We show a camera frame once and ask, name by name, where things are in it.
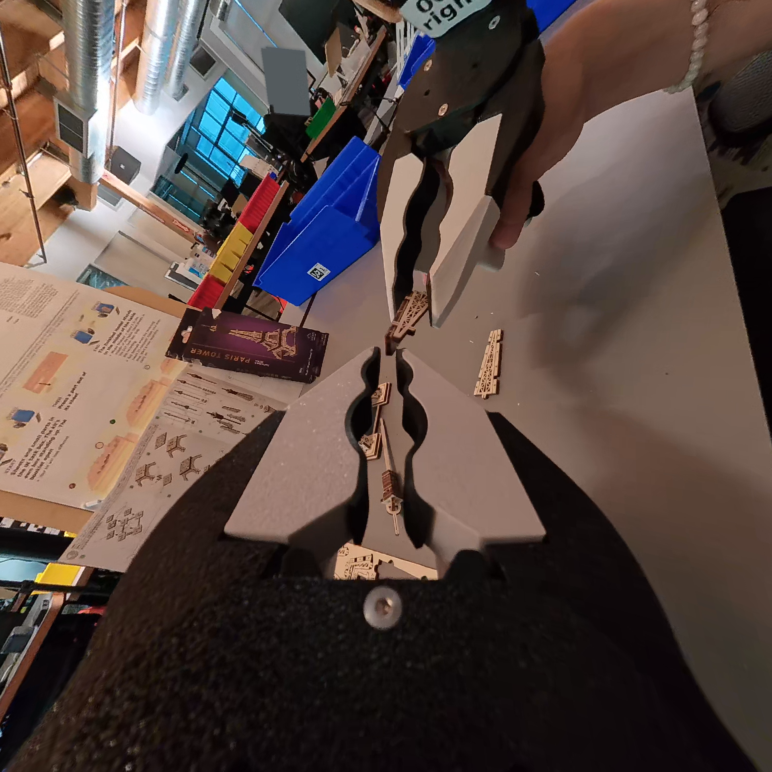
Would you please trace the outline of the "grey desk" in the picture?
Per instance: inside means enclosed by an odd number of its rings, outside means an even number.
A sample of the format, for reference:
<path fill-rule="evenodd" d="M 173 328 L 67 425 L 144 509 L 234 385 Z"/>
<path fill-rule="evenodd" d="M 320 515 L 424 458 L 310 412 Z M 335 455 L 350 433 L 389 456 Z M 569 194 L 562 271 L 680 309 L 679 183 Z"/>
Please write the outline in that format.
<path fill-rule="evenodd" d="M 499 395 L 477 404 L 612 521 L 770 770 L 770 434 L 692 94 L 594 118 L 541 186 L 501 270 L 401 346 L 471 394 L 503 330 Z"/>

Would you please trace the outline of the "yellow plastic bin stack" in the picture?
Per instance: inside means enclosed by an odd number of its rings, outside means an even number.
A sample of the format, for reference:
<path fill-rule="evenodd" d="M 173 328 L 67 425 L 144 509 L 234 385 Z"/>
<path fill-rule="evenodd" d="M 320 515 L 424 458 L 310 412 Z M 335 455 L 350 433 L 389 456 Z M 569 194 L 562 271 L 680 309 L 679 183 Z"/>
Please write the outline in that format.
<path fill-rule="evenodd" d="M 253 233 L 241 222 L 237 222 L 219 248 L 208 273 L 222 285 L 231 279 L 241 257 L 248 247 Z"/>

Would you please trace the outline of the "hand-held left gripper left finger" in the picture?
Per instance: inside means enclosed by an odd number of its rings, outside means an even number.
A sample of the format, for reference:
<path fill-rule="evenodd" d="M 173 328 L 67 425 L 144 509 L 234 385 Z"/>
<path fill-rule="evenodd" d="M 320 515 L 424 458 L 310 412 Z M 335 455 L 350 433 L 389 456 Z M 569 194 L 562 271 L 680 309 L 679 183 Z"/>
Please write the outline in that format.
<path fill-rule="evenodd" d="M 257 576 L 323 577 L 362 545 L 370 509 L 369 429 L 381 350 L 365 347 L 253 432 L 253 464 L 228 485 L 225 540 L 255 550 Z"/>

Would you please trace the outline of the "beige dotted sheet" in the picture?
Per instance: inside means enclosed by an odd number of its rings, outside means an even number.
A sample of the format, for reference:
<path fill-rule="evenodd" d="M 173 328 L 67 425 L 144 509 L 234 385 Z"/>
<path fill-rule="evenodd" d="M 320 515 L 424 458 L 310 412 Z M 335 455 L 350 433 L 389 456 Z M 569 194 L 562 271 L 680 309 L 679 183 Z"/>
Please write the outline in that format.
<path fill-rule="evenodd" d="M 400 10 L 401 2 L 392 1 L 351 1 L 357 8 L 377 16 L 388 24 L 400 24 L 404 16 Z"/>

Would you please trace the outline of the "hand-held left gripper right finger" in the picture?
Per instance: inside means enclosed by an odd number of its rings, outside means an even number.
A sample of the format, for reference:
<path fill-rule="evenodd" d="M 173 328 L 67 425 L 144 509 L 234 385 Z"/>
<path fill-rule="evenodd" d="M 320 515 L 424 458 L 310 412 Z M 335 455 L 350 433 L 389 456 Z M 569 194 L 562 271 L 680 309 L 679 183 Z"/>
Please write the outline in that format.
<path fill-rule="evenodd" d="M 489 413 L 415 353 L 400 349 L 404 525 L 435 557 L 439 579 L 461 554 L 541 545 L 546 529 Z"/>

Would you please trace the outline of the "person's right forearm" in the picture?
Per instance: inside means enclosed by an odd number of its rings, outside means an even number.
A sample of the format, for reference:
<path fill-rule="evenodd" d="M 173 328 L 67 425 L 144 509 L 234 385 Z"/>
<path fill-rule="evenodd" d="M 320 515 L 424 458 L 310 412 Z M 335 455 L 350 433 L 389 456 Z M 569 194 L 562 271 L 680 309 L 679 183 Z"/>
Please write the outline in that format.
<path fill-rule="evenodd" d="M 738 74 L 771 47 L 771 1 L 709 1 L 708 40 L 695 91 Z"/>

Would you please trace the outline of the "blue plastic bin white tag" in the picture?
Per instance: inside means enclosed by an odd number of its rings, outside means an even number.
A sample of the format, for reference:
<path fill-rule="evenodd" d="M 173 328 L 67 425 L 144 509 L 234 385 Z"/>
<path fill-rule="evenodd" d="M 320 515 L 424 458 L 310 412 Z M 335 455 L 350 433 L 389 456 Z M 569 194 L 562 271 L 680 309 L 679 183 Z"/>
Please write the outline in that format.
<path fill-rule="evenodd" d="M 376 241 L 354 218 L 324 206 L 307 225 L 283 224 L 260 267 L 254 287 L 299 306 L 334 280 Z"/>

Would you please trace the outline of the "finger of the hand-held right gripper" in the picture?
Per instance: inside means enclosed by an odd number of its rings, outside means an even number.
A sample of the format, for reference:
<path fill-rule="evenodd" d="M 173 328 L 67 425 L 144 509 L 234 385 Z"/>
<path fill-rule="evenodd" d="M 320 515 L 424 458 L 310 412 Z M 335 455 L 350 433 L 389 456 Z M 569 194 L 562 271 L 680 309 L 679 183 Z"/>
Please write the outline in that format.
<path fill-rule="evenodd" d="M 438 160 L 397 159 L 381 216 L 381 251 L 391 317 L 426 276 L 439 249 L 443 218 L 443 170 Z"/>
<path fill-rule="evenodd" d="M 452 150 L 449 205 L 439 224 L 439 249 L 429 270 L 430 324 L 448 318 L 478 265 L 497 271 L 504 251 L 489 245 L 499 206 L 487 194 L 501 114 L 480 121 Z"/>

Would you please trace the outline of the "wooden parts sheet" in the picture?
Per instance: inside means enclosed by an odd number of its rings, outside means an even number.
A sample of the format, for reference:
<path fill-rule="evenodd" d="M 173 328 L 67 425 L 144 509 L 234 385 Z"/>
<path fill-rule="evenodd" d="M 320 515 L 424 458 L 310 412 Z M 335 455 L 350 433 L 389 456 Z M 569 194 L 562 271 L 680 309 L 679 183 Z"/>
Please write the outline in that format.
<path fill-rule="evenodd" d="M 434 567 L 347 543 L 337 552 L 333 578 L 339 581 L 407 580 L 409 578 L 436 581 L 438 572 Z"/>

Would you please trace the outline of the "black wall speaker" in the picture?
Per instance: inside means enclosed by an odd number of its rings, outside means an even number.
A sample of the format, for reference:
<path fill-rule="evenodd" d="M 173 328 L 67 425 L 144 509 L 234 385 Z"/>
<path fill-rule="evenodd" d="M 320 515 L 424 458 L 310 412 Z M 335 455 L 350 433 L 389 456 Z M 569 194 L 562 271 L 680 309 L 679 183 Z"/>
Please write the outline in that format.
<path fill-rule="evenodd" d="M 106 169 L 125 185 L 131 185 L 140 172 L 141 162 L 121 146 L 114 146 Z"/>

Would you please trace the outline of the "illustrated instruction booklet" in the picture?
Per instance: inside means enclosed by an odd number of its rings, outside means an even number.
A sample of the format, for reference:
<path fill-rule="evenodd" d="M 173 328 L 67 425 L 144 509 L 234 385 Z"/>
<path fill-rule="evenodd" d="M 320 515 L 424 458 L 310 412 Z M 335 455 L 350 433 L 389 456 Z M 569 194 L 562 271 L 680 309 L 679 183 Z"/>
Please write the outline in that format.
<path fill-rule="evenodd" d="M 178 316 L 32 269 L 1 270 L 2 491 L 105 499 L 184 369 Z"/>

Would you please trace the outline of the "person's right hand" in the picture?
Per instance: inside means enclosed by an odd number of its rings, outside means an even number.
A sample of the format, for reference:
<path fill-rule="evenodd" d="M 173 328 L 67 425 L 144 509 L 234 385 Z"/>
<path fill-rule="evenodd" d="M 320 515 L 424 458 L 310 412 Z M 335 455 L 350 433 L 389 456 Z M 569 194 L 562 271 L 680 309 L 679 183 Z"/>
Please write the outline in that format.
<path fill-rule="evenodd" d="M 626 101 L 681 82 L 692 47 L 690 2 L 593 2 L 547 42 L 544 118 L 513 167 L 490 242 L 512 247 L 529 214 L 533 185 L 577 142 L 584 124 Z"/>

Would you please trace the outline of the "silver ventilation duct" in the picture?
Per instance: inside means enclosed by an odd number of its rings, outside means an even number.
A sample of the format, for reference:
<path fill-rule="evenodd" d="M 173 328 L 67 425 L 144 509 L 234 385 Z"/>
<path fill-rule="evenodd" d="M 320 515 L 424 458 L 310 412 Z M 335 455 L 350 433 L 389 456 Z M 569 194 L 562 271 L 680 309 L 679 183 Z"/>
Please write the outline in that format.
<path fill-rule="evenodd" d="M 164 91 L 175 101 L 185 94 L 185 74 L 197 45 L 208 1 L 181 1 L 172 39 Z"/>
<path fill-rule="evenodd" d="M 143 115 L 152 115 L 158 109 L 175 33 L 177 12 L 176 1 L 146 3 L 138 78 L 133 95 L 134 105 Z"/>

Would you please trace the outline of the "wooden-edged background table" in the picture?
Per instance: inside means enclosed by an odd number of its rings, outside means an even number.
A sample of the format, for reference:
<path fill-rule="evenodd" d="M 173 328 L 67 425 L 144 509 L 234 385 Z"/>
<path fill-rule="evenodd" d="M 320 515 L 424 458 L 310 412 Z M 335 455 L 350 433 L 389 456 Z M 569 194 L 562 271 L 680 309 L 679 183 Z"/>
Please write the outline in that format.
<path fill-rule="evenodd" d="M 325 140 L 325 137 L 329 134 L 330 131 L 333 130 L 333 127 L 342 118 L 347 108 L 353 104 L 353 102 L 355 101 L 357 96 L 361 94 L 361 92 L 367 91 L 368 77 L 370 76 L 370 73 L 373 70 L 374 63 L 377 61 L 379 57 L 379 53 L 381 51 L 382 45 L 387 40 L 388 31 L 389 31 L 388 27 L 385 25 L 378 30 L 378 33 L 374 38 L 374 41 L 372 43 L 372 46 L 370 48 L 370 51 L 367 57 L 364 59 L 361 66 L 357 70 L 355 77 L 352 79 L 351 82 L 349 82 L 349 84 L 343 90 L 341 100 L 336 105 L 336 109 L 331 119 L 323 127 L 323 129 L 318 134 L 318 136 L 310 142 L 306 151 L 301 156 L 301 160 L 300 160 L 301 163 L 304 163 L 307 160 L 311 159 L 316 148 L 321 143 L 323 143 L 323 141 Z"/>

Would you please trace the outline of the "red plastic bin stack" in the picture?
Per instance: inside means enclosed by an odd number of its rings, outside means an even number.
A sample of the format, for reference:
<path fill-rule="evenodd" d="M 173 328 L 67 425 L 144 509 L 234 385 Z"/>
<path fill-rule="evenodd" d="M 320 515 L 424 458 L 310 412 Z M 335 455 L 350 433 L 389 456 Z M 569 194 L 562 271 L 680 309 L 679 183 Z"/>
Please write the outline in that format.
<path fill-rule="evenodd" d="M 249 198 L 243 208 L 238 217 L 238 223 L 246 228 L 252 235 L 256 233 L 258 227 L 261 225 L 265 214 L 272 205 L 279 189 L 280 184 L 276 180 L 276 174 L 272 173 L 268 175 L 259 183 L 253 195 Z"/>
<path fill-rule="evenodd" d="M 228 280 L 223 282 L 217 276 L 207 273 L 191 298 L 186 302 L 186 306 L 197 310 L 204 310 L 205 308 L 224 310 L 226 300 L 223 297 L 229 296 L 227 289 Z"/>

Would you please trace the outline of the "large window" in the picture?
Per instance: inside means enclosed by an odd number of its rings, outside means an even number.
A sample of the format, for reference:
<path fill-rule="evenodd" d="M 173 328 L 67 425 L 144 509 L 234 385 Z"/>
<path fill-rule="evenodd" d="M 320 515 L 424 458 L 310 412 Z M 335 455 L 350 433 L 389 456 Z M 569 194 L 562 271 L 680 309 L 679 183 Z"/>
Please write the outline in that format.
<path fill-rule="evenodd" d="M 209 90 L 166 145 L 151 192 L 184 217 L 199 222 L 223 193 L 238 195 L 256 153 L 251 130 L 263 133 L 266 106 L 232 72 Z"/>

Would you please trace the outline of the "wide wooden lattice panel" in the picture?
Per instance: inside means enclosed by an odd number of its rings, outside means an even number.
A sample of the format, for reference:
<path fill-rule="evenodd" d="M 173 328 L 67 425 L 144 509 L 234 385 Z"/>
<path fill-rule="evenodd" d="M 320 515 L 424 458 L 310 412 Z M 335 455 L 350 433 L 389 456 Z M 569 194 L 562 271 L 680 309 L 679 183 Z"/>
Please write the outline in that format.
<path fill-rule="evenodd" d="M 499 393 L 503 330 L 495 329 L 489 334 L 487 346 L 478 372 L 474 396 L 488 399 Z"/>

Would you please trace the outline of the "assembly diagram sheet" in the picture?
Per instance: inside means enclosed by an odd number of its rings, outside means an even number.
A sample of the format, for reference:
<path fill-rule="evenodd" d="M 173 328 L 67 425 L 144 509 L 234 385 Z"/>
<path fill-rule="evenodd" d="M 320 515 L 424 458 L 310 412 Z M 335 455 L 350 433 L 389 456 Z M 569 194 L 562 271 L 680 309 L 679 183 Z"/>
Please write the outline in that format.
<path fill-rule="evenodd" d="M 59 562 L 124 572 L 179 498 L 304 386 L 185 366 L 109 495 Z"/>

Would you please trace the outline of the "green plastic bin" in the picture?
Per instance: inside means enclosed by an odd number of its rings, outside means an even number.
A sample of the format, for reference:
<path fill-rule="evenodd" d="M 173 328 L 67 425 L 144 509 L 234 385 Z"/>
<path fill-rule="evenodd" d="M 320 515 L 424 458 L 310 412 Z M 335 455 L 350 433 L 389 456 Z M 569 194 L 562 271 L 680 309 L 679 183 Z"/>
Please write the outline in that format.
<path fill-rule="evenodd" d="M 305 133 L 310 140 L 316 140 L 333 119 L 337 106 L 333 97 L 324 100 L 314 115 L 306 122 Z"/>

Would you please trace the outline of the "silver duct with vent box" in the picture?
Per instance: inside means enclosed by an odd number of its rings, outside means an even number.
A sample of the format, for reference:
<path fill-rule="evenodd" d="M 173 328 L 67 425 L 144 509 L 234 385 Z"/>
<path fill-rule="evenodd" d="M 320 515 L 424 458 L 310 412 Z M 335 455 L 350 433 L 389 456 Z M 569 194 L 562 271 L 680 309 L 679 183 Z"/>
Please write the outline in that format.
<path fill-rule="evenodd" d="M 104 171 L 111 101 L 114 1 L 63 1 L 67 88 L 54 97 L 57 138 L 72 175 L 88 185 Z"/>

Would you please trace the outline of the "purple model kit box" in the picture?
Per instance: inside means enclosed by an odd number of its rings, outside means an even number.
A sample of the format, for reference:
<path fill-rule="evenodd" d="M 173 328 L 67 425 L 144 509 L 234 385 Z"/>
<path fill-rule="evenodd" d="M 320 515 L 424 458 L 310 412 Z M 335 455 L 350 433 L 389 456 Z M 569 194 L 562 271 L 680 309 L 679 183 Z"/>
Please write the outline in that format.
<path fill-rule="evenodd" d="M 166 357 L 208 368 L 310 384 L 329 334 L 221 310 L 188 308 Z"/>

